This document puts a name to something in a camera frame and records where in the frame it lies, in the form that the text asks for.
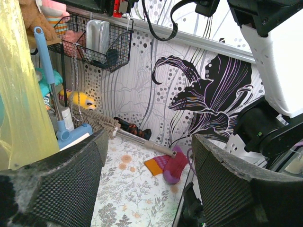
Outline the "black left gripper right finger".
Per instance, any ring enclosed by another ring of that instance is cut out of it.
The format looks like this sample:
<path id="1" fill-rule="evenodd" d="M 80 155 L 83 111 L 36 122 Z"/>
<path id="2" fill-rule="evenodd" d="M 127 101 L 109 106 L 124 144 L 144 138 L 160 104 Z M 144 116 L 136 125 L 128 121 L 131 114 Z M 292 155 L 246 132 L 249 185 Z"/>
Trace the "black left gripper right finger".
<path id="1" fill-rule="evenodd" d="M 192 149 L 207 226 L 302 226 L 302 178 L 251 164 L 199 134 Z"/>

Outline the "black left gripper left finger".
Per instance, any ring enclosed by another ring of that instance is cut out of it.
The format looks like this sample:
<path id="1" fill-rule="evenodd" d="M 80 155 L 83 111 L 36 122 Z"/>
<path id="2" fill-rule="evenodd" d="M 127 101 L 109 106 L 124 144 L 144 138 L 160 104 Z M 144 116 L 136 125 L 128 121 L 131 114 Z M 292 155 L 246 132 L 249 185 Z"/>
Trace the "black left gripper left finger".
<path id="1" fill-rule="evenodd" d="M 89 227 L 108 134 L 99 130 L 78 144 L 17 170 L 0 173 L 3 227 Z"/>

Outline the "yellow plastic trash bag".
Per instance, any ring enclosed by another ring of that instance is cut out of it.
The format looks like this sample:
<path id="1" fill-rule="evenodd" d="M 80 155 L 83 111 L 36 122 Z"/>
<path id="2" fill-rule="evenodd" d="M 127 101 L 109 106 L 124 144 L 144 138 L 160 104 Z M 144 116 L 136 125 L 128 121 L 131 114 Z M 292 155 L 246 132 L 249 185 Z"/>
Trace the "yellow plastic trash bag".
<path id="1" fill-rule="evenodd" d="M 16 0 L 0 2 L 0 168 L 16 170 L 59 152 Z"/>

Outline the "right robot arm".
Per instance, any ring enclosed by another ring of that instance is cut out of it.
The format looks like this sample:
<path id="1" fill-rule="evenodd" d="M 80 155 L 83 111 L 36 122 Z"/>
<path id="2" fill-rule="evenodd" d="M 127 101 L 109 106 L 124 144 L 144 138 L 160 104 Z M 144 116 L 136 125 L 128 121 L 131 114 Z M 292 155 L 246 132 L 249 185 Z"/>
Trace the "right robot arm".
<path id="1" fill-rule="evenodd" d="M 274 157 L 303 137 L 303 3 L 231 0 L 265 94 L 245 107 L 234 127 L 238 153 Z M 300 227 L 303 180 L 252 164 L 200 134 L 192 139 L 204 217 L 209 227 Z"/>

